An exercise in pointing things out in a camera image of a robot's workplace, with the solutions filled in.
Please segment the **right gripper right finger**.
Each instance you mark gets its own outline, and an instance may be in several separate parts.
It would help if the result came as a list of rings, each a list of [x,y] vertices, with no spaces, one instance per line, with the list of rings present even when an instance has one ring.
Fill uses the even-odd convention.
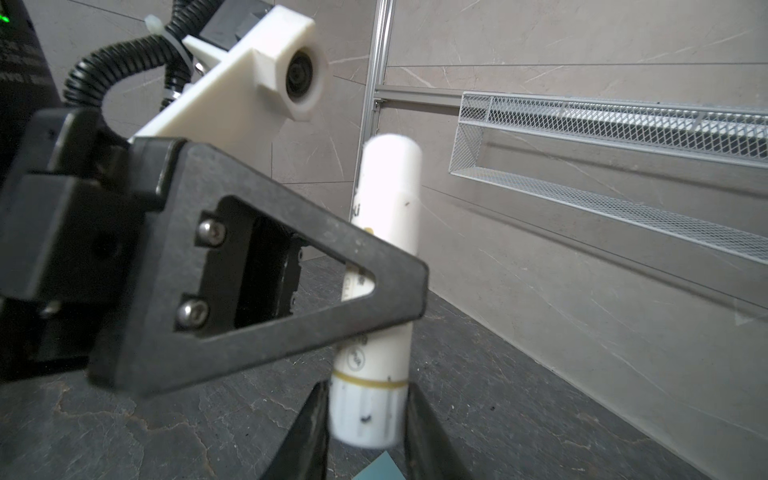
[[[409,384],[405,417],[407,478],[416,480],[472,479],[428,403],[415,384]]]

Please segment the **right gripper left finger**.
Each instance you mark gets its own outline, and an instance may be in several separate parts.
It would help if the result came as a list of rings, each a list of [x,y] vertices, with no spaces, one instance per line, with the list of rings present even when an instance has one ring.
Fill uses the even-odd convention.
[[[326,479],[328,410],[329,382],[321,381],[314,385],[261,480]]]

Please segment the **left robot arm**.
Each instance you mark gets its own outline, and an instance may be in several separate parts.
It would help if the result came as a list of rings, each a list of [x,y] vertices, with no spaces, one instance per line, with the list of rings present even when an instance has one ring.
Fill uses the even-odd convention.
[[[288,184],[337,71],[280,1],[58,49],[1,5],[1,380],[157,394],[420,317],[427,266]]]

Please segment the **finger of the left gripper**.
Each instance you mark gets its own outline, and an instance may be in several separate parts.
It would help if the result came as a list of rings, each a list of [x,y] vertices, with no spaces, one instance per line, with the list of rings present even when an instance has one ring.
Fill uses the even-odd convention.
[[[294,312],[304,246],[374,279],[361,298]],[[147,216],[122,297],[91,351],[91,384],[151,396],[421,317],[416,256],[203,143],[184,141]]]

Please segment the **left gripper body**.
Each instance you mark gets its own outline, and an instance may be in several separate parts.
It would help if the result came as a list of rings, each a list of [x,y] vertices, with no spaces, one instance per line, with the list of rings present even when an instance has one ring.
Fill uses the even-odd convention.
[[[35,113],[1,190],[1,379],[85,366],[181,138],[112,133],[93,108]]]

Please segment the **light blue envelope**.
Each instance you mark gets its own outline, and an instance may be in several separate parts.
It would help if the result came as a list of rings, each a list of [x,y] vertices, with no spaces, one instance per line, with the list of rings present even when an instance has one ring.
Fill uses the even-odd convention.
[[[405,480],[405,475],[390,454],[383,452],[357,473],[353,480]]]

